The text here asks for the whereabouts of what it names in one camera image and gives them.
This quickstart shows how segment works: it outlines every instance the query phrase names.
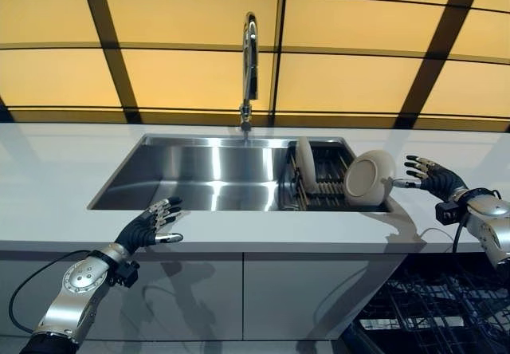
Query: dish rack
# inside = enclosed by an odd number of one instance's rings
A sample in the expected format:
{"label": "dish rack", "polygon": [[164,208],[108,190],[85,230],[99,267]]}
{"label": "dish rack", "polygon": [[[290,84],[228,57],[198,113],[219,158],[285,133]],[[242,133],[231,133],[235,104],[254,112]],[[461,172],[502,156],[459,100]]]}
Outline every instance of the dish rack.
{"label": "dish rack", "polygon": [[357,317],[379,352],[508,354],[508,287],[485,254],[419,256],[406,259],[413,267],[404,262]]}
{"label": "dish rack", "polygon": [[343,179],[355,156],[342,143],[311,141],[318,191],[304,189],[303,176],[296,165],[296,144],[289,144],[287,163],[278,180],[280,210],[387,212],[379,206],[351,206],[343,194]]}

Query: wire rack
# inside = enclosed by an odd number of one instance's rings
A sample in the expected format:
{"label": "wire rack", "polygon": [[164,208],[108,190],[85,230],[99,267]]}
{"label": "wire rack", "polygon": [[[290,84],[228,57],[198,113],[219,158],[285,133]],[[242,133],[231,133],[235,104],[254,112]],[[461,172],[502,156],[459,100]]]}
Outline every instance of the wire rack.
{"label": "wire rack", "polygon": [[455,266],[456,271],[445,272],[436,265],[441,272],[435,275],[401,270],[374,296],[358,322],[386,346],[385,331],[400,344],[412,337],[417,353],[509,353],[508,288],[492,268],[481,276]]}
{"label": "wire rack", "polygon": [[317,191],[304,189],[303,176],[296,165],[296,146],[290,145],[287,165],[279,180],[281,187],[290,189],[290,195],[280,197],[281,210],[387,211],[380,206],[350,206],[343,194],[343,178],[354,156],[341,143],[311,142],[316,169]]}

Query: black cable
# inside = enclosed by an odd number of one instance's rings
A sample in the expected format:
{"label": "black cable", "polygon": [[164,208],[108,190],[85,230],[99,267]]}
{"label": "black cable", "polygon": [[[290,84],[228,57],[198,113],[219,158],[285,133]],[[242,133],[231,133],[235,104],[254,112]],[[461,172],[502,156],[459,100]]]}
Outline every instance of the black cable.
{"label": "black cable", "polygon": [[461,237],[462,228],[468,221],[469,214],[466,213],[462,218],[461,222],[459,222],[459,226],[457,228],[457,232],[455,233],[455,238],[453,239],[452,253],[457,252],[457,245],[459,244],[459,238]]}
{"label": "black cable", "polygon": [[72,256],[73,254],[78,254],[78,253],[86,253],[86,254],[89,254],[90,253],[90,250],[75,250],[74,252],[71,252],[71,253],[67,253],[67,254],[64,254],[62,257],[60,258],[57,258],[55,261],[51,261],[49,264],[46,264],[44,265],[42,268],[40,268],[39,270],[37,270],[35,273],[32,273],[28,278],[26,278],[17,288],[16,290],[14,290],[13,292],[13,295],[10,296],[10,301],[9,301],[9,318],[10,318],[10,321],[13,323],[14,326],[16,326],[17,328],[23,330],[24,332],[27,332],[29,334],[32,334],[33,330],[30,329],[30,328],[27,328],[26,326],[23,326],[22,324],[20,324],[18,322],[18,320],[16,320],[16,317],[14,316],[14,312],[13,312],[13,306],[14,306],[14,301],[16,300],[16,296],[18,295],[19,291],[21,289],[23,289],[23,286],[25,286],[27,284],[28,281],[30,281],[32,278],[34,278],[35,276],[37,276],[40,272],[42,272],[43,270],[45,269],[48,269],[51,265],[53,265],[54,263],[56,262],[59,262],[61,260],[63,260],[64,258],[67,258],[69,256]]}

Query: gray floor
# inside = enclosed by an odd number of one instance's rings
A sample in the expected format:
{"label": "gray floor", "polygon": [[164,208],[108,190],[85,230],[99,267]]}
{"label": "gray floor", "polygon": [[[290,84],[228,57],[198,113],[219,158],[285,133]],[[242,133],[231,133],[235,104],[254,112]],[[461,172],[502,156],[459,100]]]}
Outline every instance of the gray floor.
{"label": "gray floor", "polygon": [[[26,338],[0,336],[0,352],[18,353]],[[333,354],[329,340],[315,342],[313,346],[295,341],[208,341],[208,342],[118,342],[87,340],[80,354]],[[348,351],[336,354],[348,354]]]}

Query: white bowl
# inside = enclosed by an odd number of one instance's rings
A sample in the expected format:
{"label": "white bowl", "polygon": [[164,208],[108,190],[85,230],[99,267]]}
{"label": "white bowl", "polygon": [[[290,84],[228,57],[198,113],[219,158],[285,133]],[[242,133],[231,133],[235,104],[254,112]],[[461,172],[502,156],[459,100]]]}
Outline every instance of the white bowl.
{"label": "white bowl", "polygon": [[347,169],[343,181],[347,203],[380,205],[391,192],[396,170],[393,157],[386,151],[368,151],[358,156]]}

